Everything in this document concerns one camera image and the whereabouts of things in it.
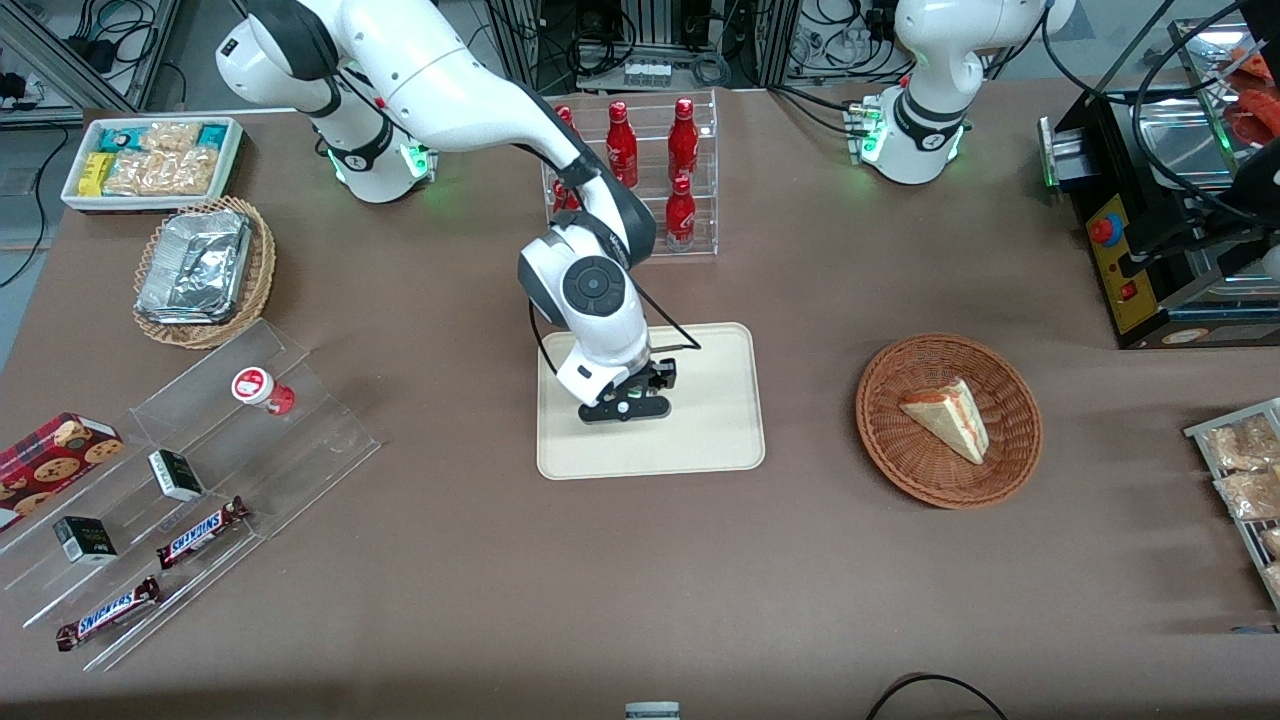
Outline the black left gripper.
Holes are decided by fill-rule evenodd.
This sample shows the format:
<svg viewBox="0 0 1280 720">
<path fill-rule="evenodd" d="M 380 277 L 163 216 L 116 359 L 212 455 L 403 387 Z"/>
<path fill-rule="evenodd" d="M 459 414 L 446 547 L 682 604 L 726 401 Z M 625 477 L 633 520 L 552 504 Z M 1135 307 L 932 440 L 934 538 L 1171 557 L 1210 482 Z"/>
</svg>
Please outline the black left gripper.
<svg viewBox="0 0 1280 720">
<path fill-rule="evenodd" d="M 1277 234 L 1277 143 L 1235 158 L 1220 140 L 1137 140 L 1140 182 L 1117 260 L 1125 279 L 1189 252 L 1245 246 L 1270 250 Z"/>
</svg>

